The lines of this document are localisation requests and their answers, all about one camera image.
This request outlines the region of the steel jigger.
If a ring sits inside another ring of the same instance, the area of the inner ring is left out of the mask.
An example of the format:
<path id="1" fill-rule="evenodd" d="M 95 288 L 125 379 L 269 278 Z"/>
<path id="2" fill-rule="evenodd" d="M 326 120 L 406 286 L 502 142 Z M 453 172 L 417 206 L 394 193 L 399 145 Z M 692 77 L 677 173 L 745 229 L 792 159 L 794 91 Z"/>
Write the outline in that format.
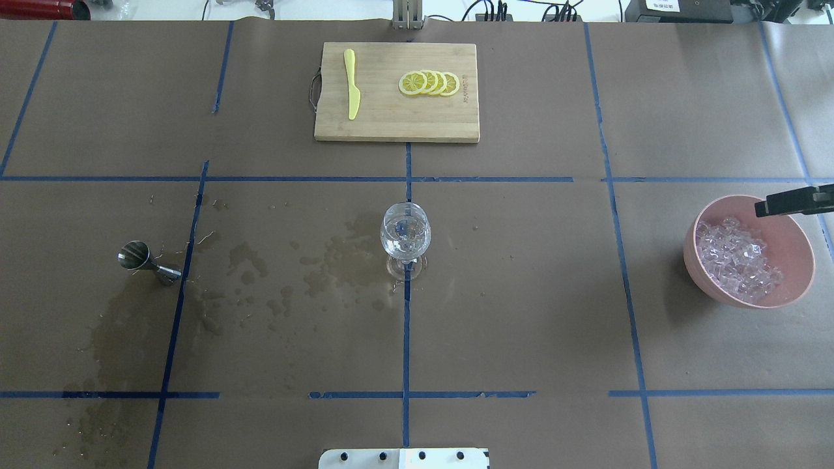
<path id="1" fill-rule="evenodd" d="M 182 278 L 182 271 L 176 265 L 158 264 L 148 244 L 132 240 L 117 252 L 117 262 L 122 269 L 130 271 L 151 271 L 165 286 L 176 284 Z"/>

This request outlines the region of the clear ice cubes pile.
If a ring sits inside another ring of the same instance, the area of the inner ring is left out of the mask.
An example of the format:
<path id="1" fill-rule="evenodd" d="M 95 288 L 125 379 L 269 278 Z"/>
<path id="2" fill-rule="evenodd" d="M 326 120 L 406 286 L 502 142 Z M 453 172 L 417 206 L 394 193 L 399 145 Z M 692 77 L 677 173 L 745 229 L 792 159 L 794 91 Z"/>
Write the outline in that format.
<path id="1" fill-rule="evenodd" d="M 768 259 L 768 244 L 758 229 L 738 218 L 717 225 L 696 223 L 696 253 L 708 276 L 736 299 L 755 303 L 783 284 L 784 273 Z"/>

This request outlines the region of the clear wine glass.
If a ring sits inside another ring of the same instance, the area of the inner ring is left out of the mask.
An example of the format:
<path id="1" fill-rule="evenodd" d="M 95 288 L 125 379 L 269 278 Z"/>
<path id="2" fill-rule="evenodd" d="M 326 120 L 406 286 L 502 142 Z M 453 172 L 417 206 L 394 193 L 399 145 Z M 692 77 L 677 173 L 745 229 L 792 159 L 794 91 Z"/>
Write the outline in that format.
<path id="1" fill-rule="evenodd" d="M 431 241 L 431 227 L 422 207 L 410 201 L 393 204 L 384 212 L 379 229 L 386 269 L 397 281 L 415 279 L 428 264 L 426 251 Z"/>

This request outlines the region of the pink bowl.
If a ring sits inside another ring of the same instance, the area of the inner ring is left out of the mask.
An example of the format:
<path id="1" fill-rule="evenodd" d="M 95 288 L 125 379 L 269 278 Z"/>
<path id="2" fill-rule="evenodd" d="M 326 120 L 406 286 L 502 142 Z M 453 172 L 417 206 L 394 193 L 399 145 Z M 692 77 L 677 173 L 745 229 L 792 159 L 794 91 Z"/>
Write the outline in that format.
<path id="1" fill-rule="evenodd" d="M 815 279 L 805 231 L 789 216 L 759 218 L 759 198 L 728 195 L 700 211 L 684 242 L 696 285 L 727 305 L 775 309 L 801 299 Z"/>

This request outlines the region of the black box device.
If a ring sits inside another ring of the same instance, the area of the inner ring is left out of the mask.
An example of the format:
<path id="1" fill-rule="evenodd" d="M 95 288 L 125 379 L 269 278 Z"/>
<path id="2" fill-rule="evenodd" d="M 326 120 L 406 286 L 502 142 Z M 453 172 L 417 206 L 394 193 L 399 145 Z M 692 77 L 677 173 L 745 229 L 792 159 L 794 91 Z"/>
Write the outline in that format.
<path id="1" fill-rule="evenodd" d="M 730 1 L 629 1 L 626 23 L 733 23 Z"/>

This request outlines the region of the lemon slice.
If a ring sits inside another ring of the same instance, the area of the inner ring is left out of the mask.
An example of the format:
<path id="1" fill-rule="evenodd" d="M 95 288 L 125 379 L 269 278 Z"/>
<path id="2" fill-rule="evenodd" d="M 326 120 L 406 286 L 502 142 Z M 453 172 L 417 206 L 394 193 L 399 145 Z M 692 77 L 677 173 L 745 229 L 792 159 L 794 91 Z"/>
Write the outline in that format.
<path id="1" fill-rule="evenodd" d="M 421 70 L 421 74 L 425 77 L 425 86 L 421 89 L 421 94 L 436 95 L 440 92 L 442 78 L 438 72 L 434 70 Z"/>
<path id="2" fill-rule="evenodd" d="M 432 86 L 432 89 L 430 89 L 429 94 L 431 96 L 443 95 L 443 93 L 446 92 L 446 88 L 448 86 L 448 78 L 446 77 L 446 74 L 444 72 L 434 70 L 433 74 L 435 77 L 435 85 Z"/>
<path id="3" fill-rule="evenodd" d="M 399 92 L 406 96 L 414 96 L 426 92 L 429 80 L 421 71 L 406 72 L 399 80 Z"/>
<path id="4" fill-rule="evenodd" d="M 442 89 L 439 93 L 442 97 L 450 97 L 456 94 L 459 91 L 459 87 L 461 86 L 461 80 L 456 74 L 453 72 L 443 72 L 442 74 L 444 78 L 444 83 L 446 86 Z"/>

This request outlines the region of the front lemon slice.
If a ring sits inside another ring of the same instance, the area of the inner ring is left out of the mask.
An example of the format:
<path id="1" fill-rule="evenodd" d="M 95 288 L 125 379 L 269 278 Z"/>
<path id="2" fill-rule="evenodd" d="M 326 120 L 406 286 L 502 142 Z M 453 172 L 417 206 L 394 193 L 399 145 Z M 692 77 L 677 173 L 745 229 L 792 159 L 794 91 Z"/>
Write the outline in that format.
<path id="1" fill-rule="evenodd" d="M 406 72 L 399 80 L 399 92 L 406 96 L 414 96 L 426 92 L 429 80 L 421 71 Z"/>

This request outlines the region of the bamboo cutting board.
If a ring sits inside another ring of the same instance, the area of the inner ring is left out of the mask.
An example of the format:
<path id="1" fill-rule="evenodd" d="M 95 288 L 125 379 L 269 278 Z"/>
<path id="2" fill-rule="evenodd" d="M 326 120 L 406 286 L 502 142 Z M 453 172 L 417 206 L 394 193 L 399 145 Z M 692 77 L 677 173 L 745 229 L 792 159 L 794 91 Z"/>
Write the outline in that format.
<path id="1" fill-rule="evenodd" d="M 343 51 L 356 54 L 361 104 L 348 119 Z M 399 92 L 403 74 L 435 70 L 461 80 L 450 97 Z M 474 44 L 325 42 L 315 138 L 319 141 L 477 143 L 480 141 L 478 53 Z"/>

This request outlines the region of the yellow plastic knife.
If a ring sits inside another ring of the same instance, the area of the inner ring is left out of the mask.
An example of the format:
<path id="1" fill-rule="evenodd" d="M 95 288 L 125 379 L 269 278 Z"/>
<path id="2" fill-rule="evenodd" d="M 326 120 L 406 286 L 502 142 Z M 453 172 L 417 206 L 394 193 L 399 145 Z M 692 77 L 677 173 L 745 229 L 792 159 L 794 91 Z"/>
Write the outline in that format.
<path id="1" fill-rule="evenodd" d="M 343 51 L 343 64 L 347 78 L 348 119 L 354 120 L 361 104 L 361 91 L 356 84 L 356 54 L 354 50 Z"/>

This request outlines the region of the red bottle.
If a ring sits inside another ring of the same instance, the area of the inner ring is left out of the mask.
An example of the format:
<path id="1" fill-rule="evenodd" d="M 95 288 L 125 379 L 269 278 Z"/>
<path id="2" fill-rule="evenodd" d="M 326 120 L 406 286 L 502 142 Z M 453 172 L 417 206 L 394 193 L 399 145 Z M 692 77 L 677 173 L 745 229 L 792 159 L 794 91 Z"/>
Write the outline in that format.
<path id="1" fill-rule="evenodd" d="M 1 18 L 87 21 L 91 12 L 84 1 L 1 1 Z"/>

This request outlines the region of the aluminium frame post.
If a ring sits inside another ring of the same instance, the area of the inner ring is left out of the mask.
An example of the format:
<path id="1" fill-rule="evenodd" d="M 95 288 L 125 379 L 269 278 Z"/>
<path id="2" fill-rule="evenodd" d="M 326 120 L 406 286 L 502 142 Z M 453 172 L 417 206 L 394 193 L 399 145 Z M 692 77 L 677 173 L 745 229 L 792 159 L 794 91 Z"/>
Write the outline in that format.
<path id="1" fill-rule="evenodd" d="M 396 31 L 419 30 L 425 25 L 422 0 L 394 0 L 392 27 Z"/>

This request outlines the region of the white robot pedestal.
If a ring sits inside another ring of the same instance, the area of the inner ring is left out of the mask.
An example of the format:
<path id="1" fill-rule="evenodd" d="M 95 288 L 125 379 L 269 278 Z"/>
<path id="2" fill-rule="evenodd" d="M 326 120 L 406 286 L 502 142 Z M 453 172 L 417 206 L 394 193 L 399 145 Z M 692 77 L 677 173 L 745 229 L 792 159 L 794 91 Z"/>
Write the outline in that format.
<path id="1" fill-rule="evenodd" d="M 367 448 L 331 449 L 319 468 L 489 468 L 485 448 Z"/>

